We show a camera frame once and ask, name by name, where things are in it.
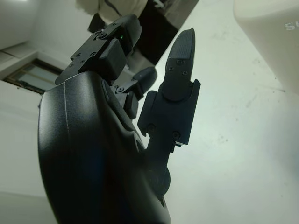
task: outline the window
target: window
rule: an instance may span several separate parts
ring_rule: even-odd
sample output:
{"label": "window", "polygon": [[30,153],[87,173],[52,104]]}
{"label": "window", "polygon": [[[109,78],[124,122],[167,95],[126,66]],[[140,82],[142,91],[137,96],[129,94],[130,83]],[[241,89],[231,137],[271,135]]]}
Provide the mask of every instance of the window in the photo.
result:
{"label": "window", "polygon": [[55,80],[62,70],[35,60],[18,69],[4,81],[43,94],[54,88]]}

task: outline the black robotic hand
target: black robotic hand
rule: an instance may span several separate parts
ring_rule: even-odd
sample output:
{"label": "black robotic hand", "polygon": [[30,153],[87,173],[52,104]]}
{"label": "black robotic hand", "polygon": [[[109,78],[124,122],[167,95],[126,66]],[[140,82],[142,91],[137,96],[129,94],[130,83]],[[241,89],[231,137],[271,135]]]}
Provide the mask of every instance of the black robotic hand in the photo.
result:
{"label": "black robotic hand", "polygon": [[112,86],[141,33],[134,15],[94,33],[44,93],[38,152],[45,190],[57,221],[168,224],[163,195],[170,184],[169,153],[188,144],[200,83],[190,81],[194,30],[175,41],[158,92],[146,97],[138,126],[138,100],[157,74],[148,68]]}

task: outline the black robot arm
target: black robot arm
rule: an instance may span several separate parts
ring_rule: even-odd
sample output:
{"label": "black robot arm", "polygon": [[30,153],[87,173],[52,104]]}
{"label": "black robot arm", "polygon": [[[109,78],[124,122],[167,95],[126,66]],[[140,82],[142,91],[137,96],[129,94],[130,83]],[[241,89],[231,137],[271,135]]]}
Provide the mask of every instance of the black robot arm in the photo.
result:
{"label": "black robot arm", "polygon": [[150,91],[139,118],[147,149],[132,124],[138,100],[152,86],[154,68],[113,86],[139,39],[134,15],[96,32],[71,57],[44,93],[38,152],[45,190],[61,224],[169,224],[163,195],[174,146],[188,144],[200,84],[190,81],[194,31],[182,32],[171,50],[164,82]]}

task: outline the white object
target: white object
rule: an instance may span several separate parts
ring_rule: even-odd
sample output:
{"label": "white object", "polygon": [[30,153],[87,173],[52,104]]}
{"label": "white object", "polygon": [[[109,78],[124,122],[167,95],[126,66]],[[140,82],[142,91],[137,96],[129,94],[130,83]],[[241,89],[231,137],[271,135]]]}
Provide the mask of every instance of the white object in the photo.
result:
{"label": "white object", "polygon": [[283,86],[299,94],[299,1],[235,0],[234,13]]}

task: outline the person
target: person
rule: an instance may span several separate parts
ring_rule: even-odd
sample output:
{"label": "person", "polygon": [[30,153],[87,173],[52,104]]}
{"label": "person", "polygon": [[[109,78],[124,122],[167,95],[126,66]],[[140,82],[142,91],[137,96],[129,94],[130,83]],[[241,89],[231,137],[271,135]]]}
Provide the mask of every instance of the person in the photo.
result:
{"label": "person", "polygon": [[106,24],[123,15],[135,14],[139,17],[146,4],[147,0],[76,0],[78,8],[90,15],[98,13]]}

